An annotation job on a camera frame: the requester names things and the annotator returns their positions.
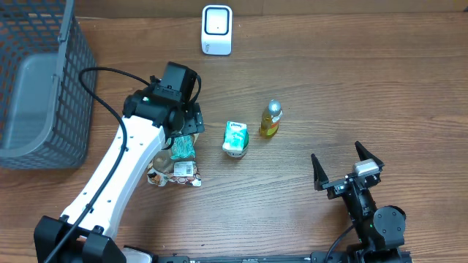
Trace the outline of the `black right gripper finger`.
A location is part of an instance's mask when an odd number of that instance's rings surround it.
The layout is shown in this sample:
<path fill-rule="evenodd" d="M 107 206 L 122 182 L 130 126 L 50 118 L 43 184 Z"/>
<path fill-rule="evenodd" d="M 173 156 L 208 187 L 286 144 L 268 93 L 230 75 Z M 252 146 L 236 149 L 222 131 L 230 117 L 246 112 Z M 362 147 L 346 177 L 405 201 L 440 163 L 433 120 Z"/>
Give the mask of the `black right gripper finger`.
<path fill-rule="evenodd" d="M 372 159 L 380 169 L 384 167 L 384 162 L 368 151 L 359 141 L 355 142 L 355 148 L 361 161 Z"/>
<path fill-rule="evenodd" d="M 328 176 L 326 175 L 324 169 L 322 168 L 318 158 L 313 153 L 311 155 L 313 173 L 314 173 L 314 189 L 316 191 L 322 191 L 323 186 L 329 183 Z"/>

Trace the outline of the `brown teal snack bag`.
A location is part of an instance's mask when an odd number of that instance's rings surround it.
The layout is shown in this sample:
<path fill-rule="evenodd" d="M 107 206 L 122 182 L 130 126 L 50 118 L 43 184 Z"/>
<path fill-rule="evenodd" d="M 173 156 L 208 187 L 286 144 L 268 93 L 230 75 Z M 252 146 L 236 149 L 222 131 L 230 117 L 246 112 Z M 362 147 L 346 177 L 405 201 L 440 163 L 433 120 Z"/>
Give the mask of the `brown teal snack bag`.
<path fill-rule="evenodd" d="M 195 160 L 199 134 L 174 139 L 172 147 L 158 152 L 148 165 L 148 183 L 163 187 L 168 183 L 201 187 L 202 180 Z"/>

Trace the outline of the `teal white tissue pack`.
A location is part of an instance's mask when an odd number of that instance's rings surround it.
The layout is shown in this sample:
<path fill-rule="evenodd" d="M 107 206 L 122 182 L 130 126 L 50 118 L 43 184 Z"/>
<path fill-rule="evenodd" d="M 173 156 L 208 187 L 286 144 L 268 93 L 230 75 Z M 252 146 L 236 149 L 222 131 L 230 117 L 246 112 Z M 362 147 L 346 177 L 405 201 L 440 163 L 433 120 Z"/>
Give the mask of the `teal white tissue pack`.
<path fill-rule="evenodd" d="M 245 148 L 246 141 L 246 124 L 228 121 L 226 123 L 222 149 L 228 153 L 241 153 Z"/>

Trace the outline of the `yellow liquid bottle silver cap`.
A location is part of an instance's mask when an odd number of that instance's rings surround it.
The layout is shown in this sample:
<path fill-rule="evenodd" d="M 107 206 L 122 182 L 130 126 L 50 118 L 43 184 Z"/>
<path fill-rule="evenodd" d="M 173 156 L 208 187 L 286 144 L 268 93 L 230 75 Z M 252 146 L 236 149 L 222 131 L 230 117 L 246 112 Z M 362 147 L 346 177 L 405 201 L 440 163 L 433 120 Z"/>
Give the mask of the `yellow liquid bottle silver cap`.
<path fill-rule="evenodd" d="M 262 137 L 271 138 L 278 129 L 283 116 L 282 106 L 279 101 L 272 99 L 264 109 L 259 133 Z"/>

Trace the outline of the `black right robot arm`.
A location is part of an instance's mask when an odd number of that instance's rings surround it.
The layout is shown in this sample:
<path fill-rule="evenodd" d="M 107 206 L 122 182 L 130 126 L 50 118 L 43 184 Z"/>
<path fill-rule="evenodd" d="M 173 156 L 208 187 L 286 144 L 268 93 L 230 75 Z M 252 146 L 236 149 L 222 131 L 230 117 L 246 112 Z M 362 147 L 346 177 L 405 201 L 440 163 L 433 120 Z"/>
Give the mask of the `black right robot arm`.
<path fill-rule="evenodd" d="M 406 213 L 397 206 L 378 208 L 370 188 L 380 182 L 384 162 L 355 142 L 360 161 L 341 180 L 330 182 L 318 158 L 312 154 L 314 189 L 327 191 L 329 199 L 341 197 L 352 225 L 326 252 L 311 253 L 312 262 L 411 263 L 404 244 Z"/>

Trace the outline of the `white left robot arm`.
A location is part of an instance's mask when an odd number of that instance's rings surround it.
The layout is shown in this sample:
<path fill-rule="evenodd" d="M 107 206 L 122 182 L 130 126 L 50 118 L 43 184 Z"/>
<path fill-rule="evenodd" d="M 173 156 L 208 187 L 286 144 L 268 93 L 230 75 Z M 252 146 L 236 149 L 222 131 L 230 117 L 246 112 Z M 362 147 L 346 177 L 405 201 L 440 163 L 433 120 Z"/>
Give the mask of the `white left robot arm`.
<path fill-rule="evenodd" d="M 39 262 L 157 262 L 157 255 L 115 243 L 125 207 L 150 160 L 175 137 L 204 130 L 197 94 L 169 88 L 126 98 L 119 128 L 76 199 L 34 230 Z"/>

